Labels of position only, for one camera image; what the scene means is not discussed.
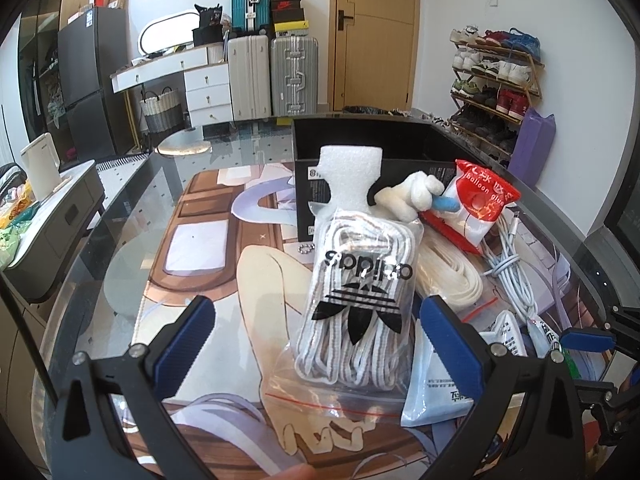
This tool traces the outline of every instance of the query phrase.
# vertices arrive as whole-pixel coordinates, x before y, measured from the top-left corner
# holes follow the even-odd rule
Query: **white shoelace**
[[[339,382],[351,388],[372,383],[377,389],[392,390],[398,378],[401,346],[407,337],[406,311],[412,303],[412,291],[408,287],[410,281],[399,279],[392,268],[393,264],[410,266],[413,263],[416,250],[414,234],[403,224],[361,212],[337,212],[325,225],[322,232],[316,233],[318,258],[324,258],[328,251],[335,251],[336,254],[331,264],[317,264],[314,267],[302,329],[293,348],[294,368],[300,377],[313,382]],[[375,259],[379,258],[386,263],[386,268],[368,274],[361,272],[357,276],[357,267],[339,267],[340,258],[345,258],[347,254],[354,255],[355,259],[370,255],[376,268]],[[345,285],[352,283],[358,283],[356,293],[350,292],[353,288],[343,290]],[[382,292],[375,292],[374,287]],[[319,301],[331,299],[346,307],[327,319],[312,319]],[[385,304],[399,307],[399,310],[380,306]],[[349,334],[352,308],[401,314],[402,333],[391,330],[374,313],[364,336],[353,344]]]
[[[465,253],[429,227],[418,248],[415,280],[422,298],[440,295],[454,312],[482,296],[482,277]]]

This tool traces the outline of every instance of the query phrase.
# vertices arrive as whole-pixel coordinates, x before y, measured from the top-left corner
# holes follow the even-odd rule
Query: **character hand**
[[[418,212],[436,209],[455,212],[460,203],[452,198],[442,197],[444,184],[433,175],[423,171],[412,173],[402,184],[385,187],[376,193],[376,205],[390,211],[401,222],[412,222]]]

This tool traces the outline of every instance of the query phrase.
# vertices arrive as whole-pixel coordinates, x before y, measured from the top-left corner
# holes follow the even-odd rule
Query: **glass table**
[[[419,478],[459,420],[405,429],[366,416],[292,410],[265,394],[264,378],[300,326],[313,263],[308,244],[296,239],[292,161],[286,120],[197,128],[160,144],[66,277],[41,346],[52,380],[60,388],[76,351],[96,359],[148,343],[203,294],[216,306],[215,329],[165,406],[218,478],[258,479],[300,462],[321,478]],[[518,251],[537,269],[529,277],[543,319],[558,332],[600,325],[604,307],[620,304],[615,280],[542,198],[514,184],[522,199],[510,214],[520,217]],[[561,278],[556,298],[549,283]],[[478,330],[506,307],[489,285],[483,304],[463,315]],[[604,353],[581,356],[576,365],[582,378],[620,384],[633,363]],[[126,402],[115,397],[114,405],[139,462],[154,468]],[[46,456],[52,407],[37,382],[32,412]],[[510,412],[503,437],[517,408]]]

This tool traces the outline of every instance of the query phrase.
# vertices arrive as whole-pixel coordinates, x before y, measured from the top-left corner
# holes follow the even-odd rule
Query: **purple bag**
[[[556,118],[541,116],[533,107],[527,110],[518,140],[516,142],[509,173],[516,176],[529,187],[534,187],[540,178],[546,158],[556,136]]]

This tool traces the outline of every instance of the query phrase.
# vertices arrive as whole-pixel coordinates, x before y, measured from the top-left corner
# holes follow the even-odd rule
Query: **blue sneaker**
[[[500,44],[505,48],[527,52],[531,54],[533,59],[540,61],[540,40],[535,36],[525,34],[515,27],[510,29],[509,38],[501,41]]]

